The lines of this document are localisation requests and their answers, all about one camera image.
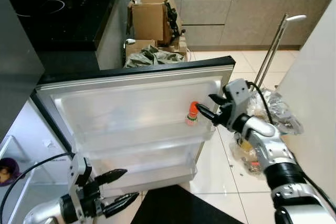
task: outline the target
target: wall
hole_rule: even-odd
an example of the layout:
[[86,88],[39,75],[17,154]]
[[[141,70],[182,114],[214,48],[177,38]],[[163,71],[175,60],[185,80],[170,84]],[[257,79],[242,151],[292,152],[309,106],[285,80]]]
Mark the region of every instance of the wall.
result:
[[279,92],[303,124],[286,141],[311,178],[336,201],[336,0],[332,0]]
[[[56,135],[44,121],[42,115],[29,99],[10,127],[7,135],[16,138],[26,155],[35,162],[64,153]],[[67,184],[69,158],[61,157],[36,168],[33,181],[38,184]]]

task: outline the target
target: black cable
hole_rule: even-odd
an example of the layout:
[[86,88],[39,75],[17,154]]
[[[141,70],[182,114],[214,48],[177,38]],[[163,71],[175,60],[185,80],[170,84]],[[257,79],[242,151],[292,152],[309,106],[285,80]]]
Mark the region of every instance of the black cable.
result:
[[303,177],[316,189],[316,191],[322,196],[322,198],[328,203],[328,205],[330,206],[330,208],[334,211],[334,213],[336,214],[336,206],[335,204],[332,202],[332,200],[329,198],[329,196],[323,191],[323,189],[321,187],[319,187],[302,169],[302,167],[300,166],[298,160],[296,159],[295,154],[290,151],[291,154],[294,157],[295,162],[297,163],[297,165],[300,168],[300,171],[303,175]]
[[56,155],[56,156],[53,156],[53,157],[50,157],[50,158],[47,158],[33,166],[31,166],[30,168],[26,169],[23,173],[20,174],[20,176],[18,176],[16,178],[16,180],[10,185],[10,187],[8,188],[8,190],[6,191],[5,195],[4,195],[4,198],[2,199],[2,202],[1,202],[1,205],[0,205],[0,224],[3,224],[2,222],[2,215],[3,215],[3,211],[4,211],[4,207],[5,207],[5,203],[6,203],[6,199],[8,198],[8,195],[9,193],[12,191],[13,187],[16,185],[16,183],[21,179],[23,178],[27,173],[29,173],[31,170],[33,170],[34,168],[36,168],[37,166],[40,166],[50,160],[53,160],[55,158],[58,158],[58,157],[63,157],[63,156],[71,156],[73,157],[74,154],[72,152],[66,152],[66,153],[62,153],[62,154],[59,154],[59,155]]
[[262,95],[263,93],[261,92],[261,90],[258,88],[258,86],[254,83],[254,82],[251,82],[251,81],[247,81],[247,85],[250,87],[251,85],[253,87],[256,88],[257,92],[259,93],[261,99],[262,99],[262,102],[264,104],[264,107],[265,107],[265,110],[266,110],[266,113],[267,113],[267,116],[268,116],[268,120],[269,120],[269,123],[274,125],[273,123],[273,120],[272,120],[272,116],[271,116],[271,113],[269,112],[269,109],[268,109],[268,106],[267,106],[267,103],[265,101],[265,98],[264,96]]

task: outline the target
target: refrigerator shelf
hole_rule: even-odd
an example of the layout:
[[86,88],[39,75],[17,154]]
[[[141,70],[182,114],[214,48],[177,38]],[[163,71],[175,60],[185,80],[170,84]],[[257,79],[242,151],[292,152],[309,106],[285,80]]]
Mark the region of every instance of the refrigerator shelf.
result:
[[150,169],[138,173],[126,173],[118,180],[103,185],[102,196],[112,197],[140,190],[180,184],[192,180],[196,173],[195,160],[188,157],[183,163],[174,166]]
[[200,120],[194,126],[183,121],[128,131],[77,134],[75,139],[77,152],[90,159],[102,159],[201,143],[209,140],[214,131],[209,122]]

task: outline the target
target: cardboard box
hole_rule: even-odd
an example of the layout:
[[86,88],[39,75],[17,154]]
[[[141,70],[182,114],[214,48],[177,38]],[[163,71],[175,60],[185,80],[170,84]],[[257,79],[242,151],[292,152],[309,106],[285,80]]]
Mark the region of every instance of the cardboard box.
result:
[[173,42],[168,47],[159,47],[159,49],[167,52],[176,52],[180,55],[183,55],[185,61],[188,61],[187,43],[185,41],[184,35],[181,35],[177,39],[173,40]]
[[142,48],[147,47],[148,45],[156,46],[155,40],[136,40],[134,44],[126,44],[126,59],[129,55],[141,52]]
[[[169,44],[173,30],[169,24],[167,5],[177,10],[174,0],[131,0],[128,6],[128,31],[133,26],[135,39],[154,39],[158,44]],[[181,20],[178,14],[176,24],[180,34]]]

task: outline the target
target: metal pole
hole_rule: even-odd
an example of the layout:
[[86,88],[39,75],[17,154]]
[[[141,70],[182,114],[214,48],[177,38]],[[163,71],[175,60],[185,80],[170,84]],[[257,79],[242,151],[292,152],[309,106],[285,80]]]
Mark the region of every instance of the metal pole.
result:
[[272,54],[271,54],[271,56],[270,56],[270,58],[269,58],[269,61],[268,61],[267,65],[266,65],[266,69],[265,69],[265,71],[264,71],[264,74],[263,74],[263,76],[261,76],[261,79],[260,79],[260,81],[259,81],[259,85],[258,85],[258,87],[260,87],[261,84],[262,84],[262,82],[264,81],[264,78],[265,78],[265,76],[266,76],[266,74],[267,74],[267,71],[268,71],[268,69],[269,69],[269,67],[270,67],[270,65],[271,65],[271,63],[272,63],[272,61],[273,61],[273,58],[274,58],[275,53],[276,53],[277,50],[278,50],[278,47],[279,47],[279,45],[280,45],[280,41],[281,41],[281,39],[282,39],[282,37],[283,37],[283,35],[284,35],[284,33],[285,33],[285,30],[286,30],[288,24],[289,24],[290,22],[292,22],[292,21],[299,21],[299,20],[302,20],[302,19],[305,19],[305,18],[306,18],[306,15],[298,15],[298,16],[293,16],[293,17],[290,17],[290,18],[286,18],[285,21],[282,22],[282,24],[281,24],[281,28],[280,28],[280,32],[279,32],[279,36],[278,36],[278,38],[277,38],[277,41],[276,41],[274,50],[273,50],[273,52],[272,52]]
[[281,28],[282,28],[284,22],[286,21],[288,15],[289,15],[288,13],[285,13],[285,14],[284,14],[284,16],[283,16],[283,18],[282,18],[282,20],[281,20],[281,22],[280,22],[280,24],[279,24],[278,30],[277,30],[277,32],[275,33],[275,36],[274,36],[273,41],[272,41],[272,43],[271,43],[271,46],[269,47],[269,49],[268,49],[268,51],[267,51],[267,54],[266,54],[266,56],[265,56],[265,58],[264,58],[264,61],[263,61],[263,63],[261,64],[261,67],[260,67],[260,69],[259,69],[259,71],[258,71],[257,77],[256,77],[256,79],[255,79],[255,81],[254,81],[254,83],[255,83],[259,88],[260,88],[262,82],[260,82],[259,84],[257,84],[258,79],[259,79],[261,73],[263,72],[263,68],[264,68],[266,62],[268,61],[268,58],[269,58],[270,53],[272,52],[272,50],[274,51],[275,43],[276,43],[276,41],[277,41],[277,39],[278,39],[278,37],[279,37],[279,35],[280,35]]
[[258,83],[258,87],[259,87],[259,88],[260,88],[262,82],[264,81],[264,78],[265,78],[265,76],[266,76],[266,74],[267,74],[267,71],[268,71],[269,67],[271,66],[271,63],[272,63],[273,58],[274,58],[274,55],[275,55],[275,53],[276,53],[277,50],[278,50],[278,47],[279,47],[281,38],[282,38],[282,36],[284,35],[284,32],[285,32],[285,30],[286,30],[287,24],[288,24],[288,22],[285,20],[285,22],[283,23],[283,27],[282,27],[282,29],[280,30],[279,37],[278,37],[278,39],[277,39],[275,48],[274,48],[274,50],[273,50],[273,52],[272,52],[272,54],[271,54],[271,56],[270,56],[270,58],[269,58],[269,61],[268,61],[267,65],[266,65],[266,69],[265,69],[264,73],[262,74],[262,76],[261,76],[261,78],[260,78],[260,80],[259,80],[259,83]]
[[[256,80],[255,80],[255,84],[257,85],[257,87],[260,88],[262,82],[264,81],[264,78],[267,74],[267,71],[268,71],[268,69],[269,69],[269,67],[270,67],[270,65],[273,61],[274,55],[277,52],[278,47],[280,45],[280,41],[281,41],[281,39],[284,35],[284,32],[285,32],[285,30],[288,26],[288,23],[292,22],[292,21],[299,21],[299,20],[302,20],[302,19],[305,19],[305,18],[306,18],[306,15],[298,15],[298,16],[293,16],[293,17],[288,18],[288,13],[285,13],[285,15],[284,15],[279,27],[278,27],[276,35],[273,39],[273,42],[272,42],[272,44],[271,44],[271,46],[270,46],[270,48],[269,48],[269,50],[266,54],[266,57],[265,57],[263,63],[261,64],[261,67],[259,69],[258,75],[257,75]],[[264,68],[265,64],[266,64],[266,69],[265,69],[264,73],[262,74],[261,79],[259,80],[259,83],[257,83],[258,79],[259,79],[259,77],[260,77],[260,75],[263,71],[263,68]]]

